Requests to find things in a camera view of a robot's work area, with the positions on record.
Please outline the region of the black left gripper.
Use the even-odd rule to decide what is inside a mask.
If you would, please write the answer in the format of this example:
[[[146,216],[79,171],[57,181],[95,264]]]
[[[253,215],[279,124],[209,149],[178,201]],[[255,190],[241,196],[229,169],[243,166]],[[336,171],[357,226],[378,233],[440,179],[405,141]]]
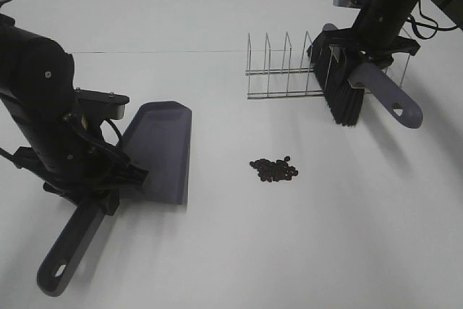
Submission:
[[[122,188],[141,187],[148,176],[123,151],[122,134],[109,118],[94,122],[83,113],[65,113],[52,122],[29,114],[14,120],[30,144],[14,152],[14,165],[76,205],[87,197],[111,200]]]

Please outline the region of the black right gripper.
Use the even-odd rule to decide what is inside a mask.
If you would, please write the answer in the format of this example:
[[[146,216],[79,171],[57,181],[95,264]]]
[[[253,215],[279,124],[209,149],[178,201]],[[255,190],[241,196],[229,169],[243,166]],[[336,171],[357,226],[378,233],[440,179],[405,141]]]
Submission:
[[[310,66],[315,67],[321,59],[323,49],[330,47],[345,50],[355,58],[366,56],[382,59],[395,53],[415,56],[420,49],[420,44],[411,38],[396,36],[390,44],[382,46],[379,43],[370,43],[362,39],[354,30],[323,30],[307,50]]]

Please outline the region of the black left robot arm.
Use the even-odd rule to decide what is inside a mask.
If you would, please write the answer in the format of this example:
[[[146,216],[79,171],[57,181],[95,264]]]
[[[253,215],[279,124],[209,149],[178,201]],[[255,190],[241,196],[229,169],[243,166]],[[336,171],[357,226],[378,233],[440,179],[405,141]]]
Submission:
[[[124,152],[120,131],[115,145],[101,131],[124,116],[129,97],[75,88],[74,75],[73,56],[56,41],[1,16],[1,102],[29,143],[1,155],[41,178],[45,191],[76,205],[90,198],[111,216],[121,189],[148,174]]]

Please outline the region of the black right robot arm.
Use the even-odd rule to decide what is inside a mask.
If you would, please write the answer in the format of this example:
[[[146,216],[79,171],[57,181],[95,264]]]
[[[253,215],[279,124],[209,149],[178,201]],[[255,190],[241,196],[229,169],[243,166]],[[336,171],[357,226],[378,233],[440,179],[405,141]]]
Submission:
[[[381,69],[393,62],[395,53],[415,55],[419,45],[399,35],[405,22],[413,27],[418,23],[411,18],[412,10],[420,0],[334,0],[337,7],[355,8],[360,12],[350,28],[325,28],[307,50],[312,67],[320,65],[322,55],[329,47],[345,48],[355,56],[365,54]]]

